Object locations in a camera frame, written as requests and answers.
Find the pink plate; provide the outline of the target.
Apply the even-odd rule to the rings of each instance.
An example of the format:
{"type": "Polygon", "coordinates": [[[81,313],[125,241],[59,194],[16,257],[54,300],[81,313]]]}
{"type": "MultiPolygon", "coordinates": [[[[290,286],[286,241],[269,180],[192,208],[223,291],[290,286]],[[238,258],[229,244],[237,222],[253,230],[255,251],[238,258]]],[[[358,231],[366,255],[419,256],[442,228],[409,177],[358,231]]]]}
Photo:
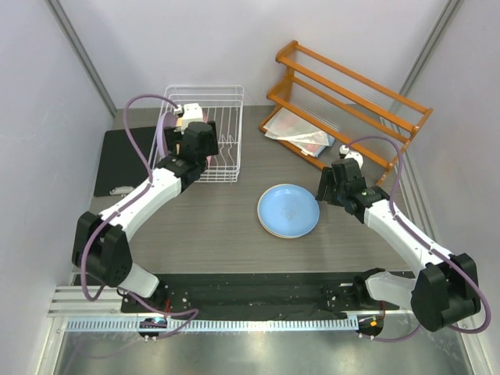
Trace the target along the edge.
{"type": "MultiPolygon", "coordinates": [[[[206,114],[206,112],[204,110],[202,110],[202,114],[203,114],[203,121],[205,123],[208,123],[209,121],[209,118],[206,114]]],[[[209,168],[210,164],[211,164],[211,161],[212,161],[212,156],[211,155],[208,155],[207,158],[206,158],[206,162],[207,162],[207,169],[209,168]]]]}

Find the blue plate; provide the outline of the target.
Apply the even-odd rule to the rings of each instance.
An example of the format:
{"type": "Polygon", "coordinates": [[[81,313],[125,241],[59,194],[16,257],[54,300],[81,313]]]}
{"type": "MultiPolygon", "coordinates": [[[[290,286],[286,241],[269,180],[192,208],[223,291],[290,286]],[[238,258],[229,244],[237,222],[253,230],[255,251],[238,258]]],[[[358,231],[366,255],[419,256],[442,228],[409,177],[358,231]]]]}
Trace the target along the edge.
{"type": "Polygon", "coordinates": [[[295,184],[278,184],[259,198],[257,216],[262,227],[279,238],[300,238],[319,222],[320,207],[313,194],[295,184]]]}

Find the yellow bear plate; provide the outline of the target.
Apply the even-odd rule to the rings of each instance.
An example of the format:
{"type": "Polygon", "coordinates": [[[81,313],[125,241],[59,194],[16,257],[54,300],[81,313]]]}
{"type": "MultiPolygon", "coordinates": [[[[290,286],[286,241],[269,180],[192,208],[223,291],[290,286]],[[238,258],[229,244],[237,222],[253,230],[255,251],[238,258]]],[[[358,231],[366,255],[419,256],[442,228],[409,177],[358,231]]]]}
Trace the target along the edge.
{"type": "Polygon", "coordinates": [[[262,227],[278,238],[300,238],[310,233],[319,222],[318,209],[269,209],[257,210],[262,227]]]}

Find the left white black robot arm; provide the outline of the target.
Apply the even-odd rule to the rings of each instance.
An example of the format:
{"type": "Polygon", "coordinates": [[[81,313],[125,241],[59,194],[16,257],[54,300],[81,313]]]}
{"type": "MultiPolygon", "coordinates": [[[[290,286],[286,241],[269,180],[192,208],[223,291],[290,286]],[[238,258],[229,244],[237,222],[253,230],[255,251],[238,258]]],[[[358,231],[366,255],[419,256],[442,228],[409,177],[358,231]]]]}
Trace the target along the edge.
{"type": "Polygon", "coordinates": [[[167,300],[165,284],[132,259],[130,240],[162,206],[176,198],[208,168],[218,155],[216,123],[196,121],[186,130],[168,132],[174,150],[129,195],[100,214],[83,213],[77,221],[72,262],[80,268],[80,282],[89,277],[103,287],[121,288],[151,312],[167,300]]]}

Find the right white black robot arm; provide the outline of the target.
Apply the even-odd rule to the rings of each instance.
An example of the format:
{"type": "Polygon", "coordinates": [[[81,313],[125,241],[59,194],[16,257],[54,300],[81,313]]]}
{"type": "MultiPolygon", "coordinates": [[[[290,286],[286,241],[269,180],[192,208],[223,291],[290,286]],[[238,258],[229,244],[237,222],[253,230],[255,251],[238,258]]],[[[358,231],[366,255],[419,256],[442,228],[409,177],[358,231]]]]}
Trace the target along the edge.
{"type": "Polygon", "coordinates": [[[338,159],[323,168],[317,200],[342,207],[379,234],[406,262],[413,278],[381,268],[355,277],[352,297],[368,309],[388,302],[413,312],[435,332],[481,310],[477,265],[466,253],[454,254],[425,235],[380,187],[368,187],[359,162],[338,159]]]}

